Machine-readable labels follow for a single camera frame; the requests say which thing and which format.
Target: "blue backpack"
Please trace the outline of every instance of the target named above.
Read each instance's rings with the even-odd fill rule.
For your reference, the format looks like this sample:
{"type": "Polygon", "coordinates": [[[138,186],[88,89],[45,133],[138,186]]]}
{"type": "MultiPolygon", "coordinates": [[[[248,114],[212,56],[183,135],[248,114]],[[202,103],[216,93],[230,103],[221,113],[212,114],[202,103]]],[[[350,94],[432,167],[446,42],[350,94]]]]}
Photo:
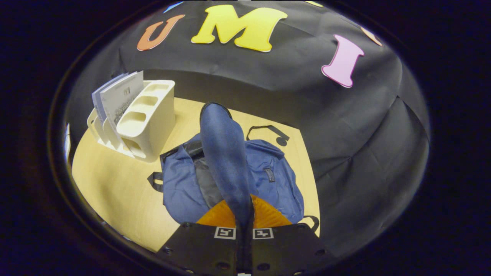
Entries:
{"type": "MultiPolygon", "coordinates": [[[[200,113],[201,132],[160,155],[162,173],[148,177],[164,193],[164,205],[178,223],[196,222],[217,203],[225,202],[238,221],[246,221],[250,194],[279,210],[291,223],[303,218],[303,197],[284,153],[264,140],[244,141],[230,112],[207,103],[200,113]]],[[[288,136],[273,126],[286,145],[288,136]]]]}

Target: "letter m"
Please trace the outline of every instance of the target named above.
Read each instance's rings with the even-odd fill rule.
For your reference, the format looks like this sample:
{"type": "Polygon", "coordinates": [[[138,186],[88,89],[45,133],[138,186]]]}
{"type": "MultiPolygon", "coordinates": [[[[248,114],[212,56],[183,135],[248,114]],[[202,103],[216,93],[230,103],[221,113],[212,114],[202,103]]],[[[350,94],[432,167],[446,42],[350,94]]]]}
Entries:
{"type": "Polygon", "coordinates": [[[208,16],[198,34],[191,39],[192,43],[212,43],[215,27],[220,42],[227,43],[245,28],[243,35],[235,39],[235,45],[261,52],[271,51],[271,33],[278,21],[288,16],[276,9],[257,8],[239,18],[232,5],[213,6],[205,11],[208,16]]]}

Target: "paper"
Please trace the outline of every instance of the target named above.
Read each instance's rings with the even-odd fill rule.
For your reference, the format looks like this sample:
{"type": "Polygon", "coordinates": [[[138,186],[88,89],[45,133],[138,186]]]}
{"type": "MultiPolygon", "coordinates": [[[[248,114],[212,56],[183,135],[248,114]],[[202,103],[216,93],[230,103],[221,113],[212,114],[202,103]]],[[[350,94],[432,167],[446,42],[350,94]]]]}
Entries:
{"type": "Polygon", "coordinates": [[[143,90],[143,71],[122,77],[101,91],[101,101],[109,124],[124,145],[116,126],[131,102],[143,90]]]}
{"type": "Polygon", "coordinates": [[[124,76],[127,76],[128,73],[121,74],[117,76],[116,78],[108,81],[101,87],[99,87],[97,90],[95,90],[92,93],[92,102],[94,103],[94,108],[97,112],[97,117],[99,117],[99,120],[101,121],[101,124],[104,124],[104,120],[106,119],[106,113],[104,112],[104,108],[102,106],[102,100],[101,100],[101,91],[109,87],[111,84],[116,82],[117,80],[121,79],[124,76]]]}

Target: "black fabric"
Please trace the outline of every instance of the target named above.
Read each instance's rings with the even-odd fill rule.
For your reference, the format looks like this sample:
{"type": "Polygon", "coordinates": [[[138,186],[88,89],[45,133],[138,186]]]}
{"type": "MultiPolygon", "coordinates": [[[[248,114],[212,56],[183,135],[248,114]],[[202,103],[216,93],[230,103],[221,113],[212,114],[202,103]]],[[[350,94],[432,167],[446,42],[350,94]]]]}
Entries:
{"type": "Polygon", "coordinates": [[[212,208],[217,203],[223,200],[223,197],[218,190],[217,184],[213,179],[205,158],[193,160],[194,168],[196,169],[196,178],[198,179],[199,189],[203,194],[206,205],[212,208]]]}
{"type": "Polygon", "coordinates": [[[88,116],[93,108],[90,97],[84,94],[110,80],[111,76],[134,70],[145,70],[144,77],[147,80],[175,80],[179,87],[175,91],[176,97],[221,102],[231,109],[286,123],[300,128],[302,132],[306,130],[302,127],[305,114],[318,113],[360,92],[363,94],[364,91],[382,88],[378,94],[390,92],[407,99],[429,133],[424,100],[418,93],[411,92],[418,89],[417,86],[408,87],[406,91],[403,83],[399,82],[401,77],[410,74],[409,71],[402,70],[403,66],[389,46],[381,48],[373,43],[356,23],[328,8],[316,8],[305,2],[229,2],[234,5],[239,16],[258,7],[276,8],[288,14],[287,20],[280,20],[274,28],[270,38],[273,45],[271,52],[266,54],[240,49],[233,41],[222,45],[218,39],[209,45],[191,43],[191,37],[198,33],[206,18],[204,10],[217,4],[213,1],[184,2],[164,14],[156,11],[102,49],[82,73],[74,87],[74,96],[70,99],[73,115],[72,112],[69,115],[74,129],[74,144],[78,143],[86,130],[85,121],[78,118],[79,114],[88,116]],[[138,40],[149,25],[165,22],[179,14],[186,16],[173,27],[160,45],[143,52],[136,49],[138,40]],[[320,73],[320,68],[328,64],[335,53],[337,45],[332,37],[335,32],[350,39],[365,52],[357,61],[352,77],[355,84],[349,89],[340,87],[320,73]],[[194,62],[182,62],[189,58],[194,62]]]}
{"type": "Polygon", "coordinates": [[[402,213],[421,182],[428,152],[423,126],[397,98],[378,130],[351,156],[313,160],[321,238],[336,256],[374,239],[402,213]]]}
{"type": "Polygon", "coordinates": [[[252,197],[250,200],[250,212],[247,225],[240,227],[240,222],[235,218],[237,227],[237,272],[251,274],[252,273],[252,233],[254,228],[254,204],[252,197]]]}
{"type": "Polygon", "coordinates": [[[172,154],[176,153],[176,152],[177,152],[177,150],[178,150],[178,147],[175,147],[175,148],[173,148],[173,149],[171,149],[171,150],[169,150],[169,151],[167,151],[167,152],[165,152],[165,153],[162,153],[162,154],[159,156],[159,158],[160,158],[160,162],[162,163],[162,165],[165,163],[165,160],[166,160],[167,156],[169,156],[169,155],[172,155],[172,154]]]}
{"type": "Polygon", "coordinates": [[[194,163],[198,186],[201,190],[201,194],[203,195],[206,205],[209,208],[212,208],[217,203],[222,201],[223,197],[221,196],[217,184],[215,183],[215,180],[208,169],[208,165],[206,165],[201,140],[185,143],[183,144],[183,147],[194,163]]]}

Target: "light wood tabletop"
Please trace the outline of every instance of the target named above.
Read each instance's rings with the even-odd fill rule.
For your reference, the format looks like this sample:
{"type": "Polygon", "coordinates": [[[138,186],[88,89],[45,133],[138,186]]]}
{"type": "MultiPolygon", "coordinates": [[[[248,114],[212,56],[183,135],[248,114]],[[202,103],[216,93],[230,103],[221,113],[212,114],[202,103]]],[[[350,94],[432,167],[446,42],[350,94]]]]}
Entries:
{"type": "MultiPolygon", "coordinates": [[[[199,112],[204,103],[174,98],[176,124],[165,142],[164,153],[199,133],[199,112]]],[[[277,134],[267,128],[256,129],[250,139],[263,139],[277,146],[296,175],[303,195],[304,215],[320,219],[319,201],[307,150],[298,129],[257,116],[230,110],[246,136],[251,126],[274,125],[290,137],[286,146],[276,143],[277,134]]],[[[75,151],[72,173],[90,206],[121,235],[157,252],[179,224],[162,204],[163,195],[147,181],[154,171],[162,171],[160,161],[146,163],[99,144],[90,131],[83,135],[75,151]]],[[[312,219],[302,222],[312,226],[312,219]]]]}

